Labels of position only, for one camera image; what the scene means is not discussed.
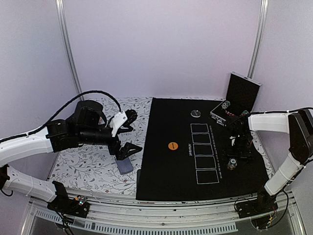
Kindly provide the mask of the blue white chip stack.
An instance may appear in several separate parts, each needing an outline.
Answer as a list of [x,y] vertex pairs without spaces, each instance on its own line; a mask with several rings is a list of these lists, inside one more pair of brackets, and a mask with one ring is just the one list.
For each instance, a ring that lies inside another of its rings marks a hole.
[[237,166],[237,160],[235,158],[230,158],[227,163],[228,170],[234,170]]

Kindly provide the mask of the orange big blind button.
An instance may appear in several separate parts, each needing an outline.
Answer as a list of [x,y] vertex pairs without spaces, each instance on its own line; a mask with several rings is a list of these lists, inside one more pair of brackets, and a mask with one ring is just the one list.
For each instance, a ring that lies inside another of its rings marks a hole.
[[168,148],[169,148],[170,150],[172,150],[172,151],[177,150],[178,147],[179,147],[179,145],[178,145],[176,142],[170,142],[170,143],[168,144]]

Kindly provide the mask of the black dealer button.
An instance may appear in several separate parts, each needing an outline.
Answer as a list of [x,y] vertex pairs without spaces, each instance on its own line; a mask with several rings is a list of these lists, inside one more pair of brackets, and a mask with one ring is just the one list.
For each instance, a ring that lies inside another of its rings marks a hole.
[[190,115],[193,117],[193,118],[200,118],[201,117],[201,112],[199,110],[192,110]]

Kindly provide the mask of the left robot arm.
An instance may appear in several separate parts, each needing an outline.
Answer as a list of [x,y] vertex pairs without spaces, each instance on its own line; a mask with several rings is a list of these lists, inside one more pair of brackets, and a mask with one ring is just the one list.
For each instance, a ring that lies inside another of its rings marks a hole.
[[115,156],[120,174],[132,172],[129,157],[142,150],[132,143],[121,144],[118,135],[131,132],[131,124],[137,118],[135,110],[123,111],[107,119],[103,106],[93,100],[81,100],[74,113],[66,119],[56,119],[58,110],[45,124],[27,133],[1,139],[0,141],[0,189],[18,191],[55,205],[61,212],[69,212],[73,203],[62,183],[41,181],[20,173],[10,162],[42,153],[57,153],[78,148],[84,144],[107,146]]

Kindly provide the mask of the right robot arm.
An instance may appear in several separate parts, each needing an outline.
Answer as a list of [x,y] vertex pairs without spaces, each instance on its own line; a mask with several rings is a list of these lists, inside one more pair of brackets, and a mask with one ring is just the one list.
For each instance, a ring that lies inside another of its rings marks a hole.
[[251,139],[250,132],[279,132],[289,136],[289,147],[285,151],[286,157],[277,168],[275,174],[260,188],[260,196],[253,202],[256,213],[264,213],[272,205],[272,200],[284,187],[310,162],[313,155],[313,116],[312,107],[293,111],[252,112],[238,117],[230,117],[226,122],[234,140],[232,145],[236,148],[236,141],[244,138],[243,148]]

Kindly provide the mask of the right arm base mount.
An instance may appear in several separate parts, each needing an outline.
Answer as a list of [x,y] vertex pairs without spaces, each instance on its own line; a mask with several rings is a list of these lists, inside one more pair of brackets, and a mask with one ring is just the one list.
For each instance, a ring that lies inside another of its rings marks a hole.
[[239,218],[250,218],[250,222],[257,230],[268,229],[277,214],[278,205],[272,197],[258,195],[256,199],[238,198],[234,203],[234,210]]

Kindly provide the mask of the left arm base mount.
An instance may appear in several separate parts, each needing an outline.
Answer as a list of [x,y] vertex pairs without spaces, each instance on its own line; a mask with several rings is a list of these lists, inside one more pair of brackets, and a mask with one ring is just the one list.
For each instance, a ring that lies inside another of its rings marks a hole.
[[78,195],[71,199],[62,183],[53,181],[52,184],[56,188],[56,197],[52,202],[47,203],[49,210],[60,214],[87,218],[90,203],[87,202],[88,198],[86,196]]

